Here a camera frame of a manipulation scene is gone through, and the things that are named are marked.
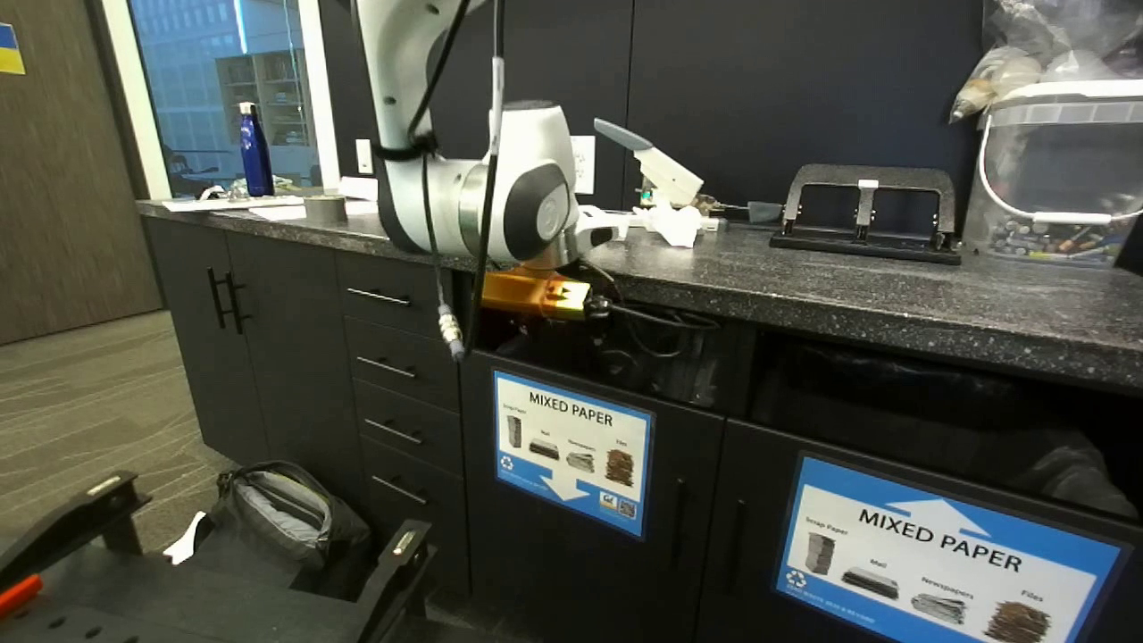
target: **bottle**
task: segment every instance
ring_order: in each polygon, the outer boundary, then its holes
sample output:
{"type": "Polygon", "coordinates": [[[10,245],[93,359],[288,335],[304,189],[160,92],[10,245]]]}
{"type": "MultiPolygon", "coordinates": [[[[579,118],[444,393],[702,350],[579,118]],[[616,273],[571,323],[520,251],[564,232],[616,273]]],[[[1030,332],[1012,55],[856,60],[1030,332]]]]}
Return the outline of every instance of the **bottle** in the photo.
{"type": "Polygon", "coordinates": [[[240,148],[244,148],[244,174],[249,198],[271,198],[271,151],[263,144],[253,101],[240,105],[240,148]]]}

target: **plastic container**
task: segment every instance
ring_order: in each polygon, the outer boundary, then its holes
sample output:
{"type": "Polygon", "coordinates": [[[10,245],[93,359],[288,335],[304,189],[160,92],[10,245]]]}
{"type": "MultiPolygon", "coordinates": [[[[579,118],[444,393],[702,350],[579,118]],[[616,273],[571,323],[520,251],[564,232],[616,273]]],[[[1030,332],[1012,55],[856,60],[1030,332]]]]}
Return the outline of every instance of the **plastic container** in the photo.
{"type": "Polygon", "coordinates": [[[1037,81],[983,124],[963,245],[1114,264],[1143,216],[1143,81],[1037,81]]]}
{"type": "Polygon", "coordinates": [[[271,198],[276,192],[271,148],[263,144],[253,101],[240,105],[240,148],[244,148],[247,198],[271,198]]]}

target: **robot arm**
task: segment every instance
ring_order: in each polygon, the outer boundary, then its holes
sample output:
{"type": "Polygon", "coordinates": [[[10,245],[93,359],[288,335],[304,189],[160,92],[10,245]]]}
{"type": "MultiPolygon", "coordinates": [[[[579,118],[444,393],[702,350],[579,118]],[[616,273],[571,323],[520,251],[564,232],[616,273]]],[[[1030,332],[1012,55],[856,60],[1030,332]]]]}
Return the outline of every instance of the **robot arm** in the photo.
{"type": "MultiPolygon", "coordinates": [[[[432,118],[425,116],[419,124],[414,118],[428,88],[428,55],[464,7],[475,12],[481,0],[358,0],[391,199],[391,207],[383,207],[383,230],[402,251],[450,259],[481,253],[488,158],[445,161],[419,154],[419,144],[432,138],[432,118]]],[[[504,107],[499,138],[496,118],[493,144],[499,144],[499,168],[488,199],[488,260],[520,264],[545,259],[545,264],[560,264],[571,253],[564,238],[571,238],[579,217],[564,111],[552,105],[504,107]]]]}

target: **wooden floor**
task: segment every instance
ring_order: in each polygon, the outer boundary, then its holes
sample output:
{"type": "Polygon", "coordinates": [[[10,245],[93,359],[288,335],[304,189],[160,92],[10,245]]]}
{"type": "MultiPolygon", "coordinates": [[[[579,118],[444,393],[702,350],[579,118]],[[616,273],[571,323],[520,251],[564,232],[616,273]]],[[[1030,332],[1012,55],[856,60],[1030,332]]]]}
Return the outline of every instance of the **wooden floor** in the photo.
{"type": "Polygon", "coordinates": [[[0,540],[107,472],[152,498],[137,526],[165,550],[213,499],[168,313],[0,345],[0,540]]]}

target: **granite countertop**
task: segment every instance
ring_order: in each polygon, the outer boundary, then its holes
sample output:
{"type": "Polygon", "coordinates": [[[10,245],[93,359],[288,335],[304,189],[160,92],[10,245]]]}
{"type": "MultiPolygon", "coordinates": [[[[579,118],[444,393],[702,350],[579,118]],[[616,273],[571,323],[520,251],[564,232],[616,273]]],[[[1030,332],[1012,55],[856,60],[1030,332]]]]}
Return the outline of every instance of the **granite countertop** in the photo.
{"type": "MultiPolygon", "coordinates": [[[[244,210],[168,216],[347,253],[407,259],[374,217],[263,222],[244,210]]],[[[1096,390],[1143,393],[1143,276],[963,259],[962,268],[849,253],[772,251],[765,230],[727,224],[671,251],[632,230],[590,253],[627,301],[702,312],[784,332],[874,342],[1096,390]]]]}

